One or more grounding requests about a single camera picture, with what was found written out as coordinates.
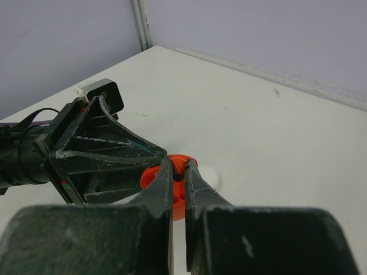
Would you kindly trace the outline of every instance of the purple cable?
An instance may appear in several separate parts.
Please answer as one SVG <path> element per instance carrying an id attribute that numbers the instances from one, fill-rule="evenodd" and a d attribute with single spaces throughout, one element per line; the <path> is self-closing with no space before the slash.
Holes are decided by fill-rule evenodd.
<path id="1" fill-rule="evenodd" d="M 48 125 L 52 122 L 52 120 L 41 120 L 41 121 L 33 121 L 30 125 Z M 13 127 L 17 125 L 19 122 L 0 122 L 1 126 L 9 126 Z"/>

